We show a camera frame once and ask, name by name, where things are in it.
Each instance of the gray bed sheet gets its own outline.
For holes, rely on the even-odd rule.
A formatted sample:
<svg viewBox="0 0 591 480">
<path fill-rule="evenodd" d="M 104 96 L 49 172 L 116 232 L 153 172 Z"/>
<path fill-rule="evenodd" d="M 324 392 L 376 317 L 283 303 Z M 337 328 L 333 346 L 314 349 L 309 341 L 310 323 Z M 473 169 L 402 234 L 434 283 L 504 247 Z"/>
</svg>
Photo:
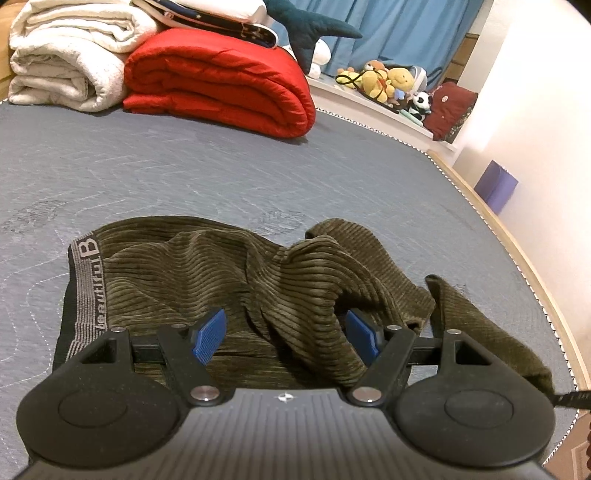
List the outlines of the gray bed sheet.
<svg viewBox="0 0 591 480">
<path fill-rule="evenodd" d="M 425 154 L 326 113 L 305 138 L 281 141 L 170 116 L 3 103 L 0 206 L 2 479 L 27 462 L 15 413 L 50 372 L 67 246 L 131 216 L 207 217 L 281 244 L 326 218 L 361 223 L 410 279 L 446 278 L 543 358 L 558 391 L 573 389 L 540 305 L 454 185 Z M 557 410 L 548 452 L 573 419 Z"/>
</svg>

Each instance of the teal whale tail plush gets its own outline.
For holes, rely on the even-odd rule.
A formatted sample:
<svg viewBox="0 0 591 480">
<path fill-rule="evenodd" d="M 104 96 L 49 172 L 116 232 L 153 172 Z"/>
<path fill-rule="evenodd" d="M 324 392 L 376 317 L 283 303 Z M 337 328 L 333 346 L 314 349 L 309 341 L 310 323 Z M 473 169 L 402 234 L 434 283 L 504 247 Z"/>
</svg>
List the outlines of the teal whale tail plush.
<svg viewBox="0 0 591 480">
<path fill-rule="evenodd" d="M 304 73 L 310 71 L 320 37 L 362 38 L 348 23 L 296 8 L 289 0 L 264 0 L 267 14 L 287 30 L 291 49 Z"/>
</svg>

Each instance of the red folded comforter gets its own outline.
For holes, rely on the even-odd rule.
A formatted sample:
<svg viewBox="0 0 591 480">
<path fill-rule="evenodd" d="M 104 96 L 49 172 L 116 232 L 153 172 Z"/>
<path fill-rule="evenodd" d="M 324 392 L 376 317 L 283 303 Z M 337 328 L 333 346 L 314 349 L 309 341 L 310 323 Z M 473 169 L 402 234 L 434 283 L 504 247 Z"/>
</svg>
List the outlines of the red folded comforter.
<svg viewBox="0 0 591 480">
<path fill-rule="evenodd" d="M 124 108 L 203 118 L 280 138 L 306 134 L 316 110 L 306 77 L 283 48 L 173 28 L 125 63 Z"/>
</svg>

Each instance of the purple object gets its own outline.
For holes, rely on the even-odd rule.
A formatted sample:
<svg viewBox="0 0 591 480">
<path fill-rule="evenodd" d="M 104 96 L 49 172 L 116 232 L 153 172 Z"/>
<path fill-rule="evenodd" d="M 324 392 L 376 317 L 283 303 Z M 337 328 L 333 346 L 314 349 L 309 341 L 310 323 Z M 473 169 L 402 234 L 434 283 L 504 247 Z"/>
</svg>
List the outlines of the purple object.
<svg viewBox="0 0 591 480">
<path fill-rule="evenodd" d="M 517 180 L 493 160 L 478 180 L 474 191 L 498 215 L 513 194 L 517 184 Z"/>
</svg>

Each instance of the blue curtain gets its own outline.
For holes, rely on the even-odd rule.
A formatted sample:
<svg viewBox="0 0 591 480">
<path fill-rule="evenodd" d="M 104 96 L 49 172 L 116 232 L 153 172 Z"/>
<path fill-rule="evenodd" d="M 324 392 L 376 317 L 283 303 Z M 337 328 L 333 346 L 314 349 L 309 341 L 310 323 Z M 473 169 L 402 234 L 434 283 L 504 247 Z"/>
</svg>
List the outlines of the blue curtain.
<svg viewBox="0 0 591 480">
<path fill-rule="evenodd" d="M 323 71 L 361 68 L 373 59 L 418 65 L 427 73 L 451 61 L 483 0 L 291 0 L 298 8 L 346 21 L 363 38 L 324 38 L 332 59 Z M 273 29 L 280 45 L 289 41 L 282 25 Z M 430 84 L 437 80 L 430 77 Z"/>
</svg>

